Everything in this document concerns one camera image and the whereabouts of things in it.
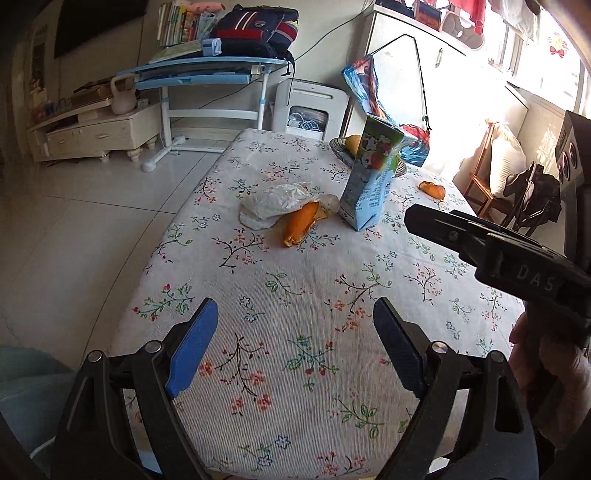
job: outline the desk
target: desk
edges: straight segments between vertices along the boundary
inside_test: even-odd
[[[223,148],[190,147],[183,145],[184,137],[172,139],[171,118],[233,118],[256,120],[256,128],[262,129],[265,112],[267,83],[273,65],[287,65],[286,60],[264,59],[259,57],[199,57],[160,61],[119,72],[136,74],[138,90],[160,88],[162,106],[162,125],[164,129],[164,148],[150,161],[142,165],[145,172],[153,171],[156,164],[170,151],[198,151],[222,153]],[[168,88],[178,85],[248,85],[262,75],[261,96],[257,111],[228,109],[170,109]]]

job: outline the white pillow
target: white pillow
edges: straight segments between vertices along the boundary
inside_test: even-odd
[[[491,147],[491,193],[504,199],[503,190],[509,175],[527,169],[521,145],[506,125],[497,125]]]

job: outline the blue gripper pad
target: blue gripper pad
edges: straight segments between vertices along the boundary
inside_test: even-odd
[[[217,303],[209,299],[170,359],[166,392],[175,398],[191,384],[217,328]]]
[[[416,326],[420,330],[418,325],[404,322],[387,300],[379,299],[375,303],[374,326],[402,386],[406,390],[412,391],[417,398],[423,398],[427,392],[423,360],[404,331],[403,323],[411,327]]]

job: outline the juice carton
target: juice carton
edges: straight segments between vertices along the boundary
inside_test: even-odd
[[[379,222],[400,151],[415,139],[401,128],[368,115],[339,215],[358,232]]]

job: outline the window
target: window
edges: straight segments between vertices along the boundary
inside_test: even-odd
[[[484,45],[474,52],[483,62],[503,65],[503,52],[508,37],[508,25],[499,14],[491,10],[490,4],[486,3],[484,17]]]
[[[469,23],[469,15],[461,14]],[[533,42],[523,40],[487,2],[483,33],[484,45],[472,51],[474,58],[496,67],[509,82],[559,108],[584,113],[587,72],[574,45],[550,13],[541,11],[540,36]]]
[[[552,15],[542,10],[540,40],[524,43],[515,83],[561,109],[573,110],[584,78],[581,71],[578,52]]]

